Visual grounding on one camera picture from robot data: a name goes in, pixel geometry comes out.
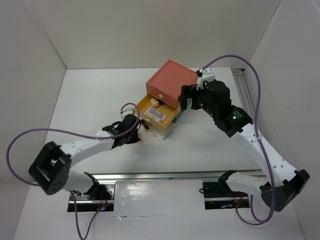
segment white table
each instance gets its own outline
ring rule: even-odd
[[[156,70],[67,70],[50,127],[88,135],[96,133],[120,119],[119,109],[124,103],[138,103],[144,97],[145,82]],[[233,104],[240,106],[231,70],[216,68],[215,72],[216,78],[230,88]],[[166,141],[162,140],[160,132],[157,132],[158,137],[153,137],[142,129],[141,142],[100,153],[73,169],[91,173],[258,169],[253,159],[218,130],[204,111],[187,110],[178,124],[182,127]],[[63,144],[76,139],[49,132],[46,141]],[[121,187],[117,183],[114,212],[98,215],[88,240],[303,240],[291,204],[281,213],[275,213],[270,223],[255,228],[241,222],[234,209],[205,210],[203,196],[198,192],[201,180],[178,183],[183,187],[174,187],[172,180],[159,181],[157,184],[160,184],[156,187],[157,191],[153,192],[153,187],[150,191],[154,195],[146,195],[142,206],[139,206],[142,207],[143,216],[137,216],[139,212],[136,212],[136,207],[122,207],[130,201],[123,199],[126,194],[121,195],[121,191],[117,190],[125,191],[126,186]],[[166,195],[158,189],[166,190]],[[74,213],[67,212],[68,196],[68,192],[64,191],[47,196],[41,188],[30,187],[14,239],[78,239]],[[260,215],[267,214],[268,209],[263,203],[257,202],[255,207]],[[241,213],[244,218],[252,219],[249,209],[241,209]],[[92,212],[79,214],[83,235],[92,215]]]

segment wall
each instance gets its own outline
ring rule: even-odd
[[[196,67],[250,58],[280,0],[24,0],[68,69]],[[244,67],[226,59],[217,67]]]
[[[251,59],[261,76],[263,134],[289,162],[311,175],[293,201],[305,240],[318,239],[320,226],[320,210],[314,204],[320,182],[320,0],[316,1],[282,0]],[[246,80],[257,99],[251,71]]]
[[[30,128],[48,127],[66,68],[20,0],[0,1],[0,224],[1,239],[13,239],[29,187],[9,172],[9,142]],[[28,167],[46,133],[30,134],[13,147],[14,169]]]

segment yellow drawer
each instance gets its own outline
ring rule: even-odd
[[[145,121],[149,122],[152,126],[160,130],[165,130],[172,122],[172,120],[176,117],[177,109],[166,103],[158,106],[157,108],[154,108],[156,111],[166,116],[165,119],[161,123],[159,123],[158,121],[156,121],[156,119],[153,119],[150,115],[146,113],[148,109],[151,108],[150,99],[152,98],[154,97],[147,93],[146,96],[137,104],[137,107],[140,110],[140,118],[144,119]]]

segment wooden drawer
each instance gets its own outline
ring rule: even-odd
[[[192,85],[197,82],[197,74],[168,60],[147,82],[146,91],[156,99],[160,99],[174,108],[179,107],[178,97],[183,85]]]
[[[163,121],[160,123],[157,121],[157,118],[153,119],[152,115],[150,113],[147,113],[148,109],[151,108],[150,99],[152,98],[154,97],[151,94],[147,93],[146,96],[137,104],[137,107],[140,110],[140,118],[144,119],[152,126],[160,130],[165,130],[172,122],[172,120],[176,117],[177,109],[166,103],[158,106],[157,108],[153,108],[165,116],[165,119],[163,119]]]

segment cable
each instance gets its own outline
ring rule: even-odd
[[[83,134],[79,134],[79,133],[75,133],[75,132],[71,132],[71,131],[66,131],[66,130],[61,130],[61,129],[54,129],[54,128],[34,128],[34,129],[29,129],[29,130],[26,130],[22,133],[20,133],[19,135],[17,135],[10,143],[9,143],[9,146],[8,148],[6,149],[6,154],[5,154],[5,160],[6,160],[6,164],[10,170],[10,172],[17,178],[19,179],[21,182],[24,182],[25,184],[29,184],[29,185],[32,185],[32,186],[39,186],[39,184],[37,183],[34,183],[34,182],[31,182],[31,181],[28,181],[28,180],[25,180],[23,179],[22,177],[20,177],[15,171],[14,169],[12,168],[11,166],[11,163],[10,163],[10,149],[12,148],[13,144],[20,138],[22,137],[23,135],[25,134],[28,134],[28,133],[32,133],[32,132],[38,132],[38,131],[47,131],[47,132],[58,132],[58,133],[63,133],[63,134],[69,134],[69,135],[73,135],[73,136],[77,136],[77,137],[81,137],[81,138],[86,138],[86,139],[99,139],[99,140],[106,140],[106,139],[116,139],[116,138],[120,138],[124,135],[126,135],[127,133],[129,133],[130,131],[132,131],[134,128],[136,128],[139,124],[139,117],[140,117],[140,110],[139,108],[137,107],[137,105],[135,105],[134,103],[126,103],[125,105],[122,106],[121,108],[121,111],[128,105],[133,105],[136,110],[137,110],[137,118],[134,122],[134,124],[132,125],[132,127],[130,127],[127,131],[124,131],[118,135],[114,135],[114,136],[107,136],[107,137],[96,137],[96,136],[88,136],[88,135],[83,135]],[[78,208],[77,208],[77,202],[76,202],[76,197],[75,197],[75,194],[72,192],[72,191],[69,191],[72,195],[72,198],[73,198],[73,201],[74,201],[74,215],[75,215],[75,226],[76,226],[76,230],[78,232],[78,235],[79,235],[79,238],[81,240],[85,240],[89,234],[89,230],[90,230],[90,227],[91,227],[91,224],[92,222],[94,221],[95,217],[97,216],[97,214],[99,213],[99,211],[97,211],[90,223],[89,223],[89,226],[88,226],[88,229],[87,229],[87,232],[85,234],[85,237],[82,237],[81,235],[81,232],[80,232],[80,228],[79,228],[79,223],[78,223]]]
[[[257,81],[257,86],[258,86],[258,97],[257,97],[257,102],[256,102],[256,107],[255,107],[255,116],[254,116],[254,131],[255,131],[255,135],[259,136],[259,131],[258,131],[258,113],[259,113],[259,107],[260,107],[260,100],[261,100],[261,83],[260,83],[260,78],[259,75],[256,71],[256,69],[254,68],[254,66],[245,58],[238,56],[238,55],[233,55],[233,54],[227,54],[227,55],[223,55],[220,57],[217,57],[216,59],[212,60],[211,62],[209,62],[206,66],[204,66],[202,69],[205,70],[207,67],[209,67],[211,64],[215,63],[216,61],[220,60],[220,59],[224,59],[224,58],[236,58],[236,59],[240,59],[241,61],[245,62],[253,71],[254,76],[256,78]],[[244,220],[238,211],[238,207],[240,205],[240,203],[242,201],[240,201],[235,208],[236,214],[238,215],[238,217],[245,222],[246,224],[252,225],[252,226],[259,226],[262,224],[267,223],[273,216],[275,208],[276,208],[276,188],[275,188],[275,180],[274,180],[274,174],[272,171],[272,167],[268,158],[268,154],[266,152],[265,146],[262,143],[262,141],[260,139],[258,139],[258,143],[261,147],[262,153],[264,155],[265,161],[266,161],[266,165],[268,167],[268,172],[270,175],[270,181],[271,181],[271,207],[270,207],[270,212],[268,214],[268,216],[266,217],[266,219],[264,220],[260,220],[256,217],[255,213],[254,213],[254,209],[253,209],[253,196],[251,196],[250,198],[250,209],[251,209],[251,213],[253,218],[258,222],[258,223],[252,223],[249,221]]]

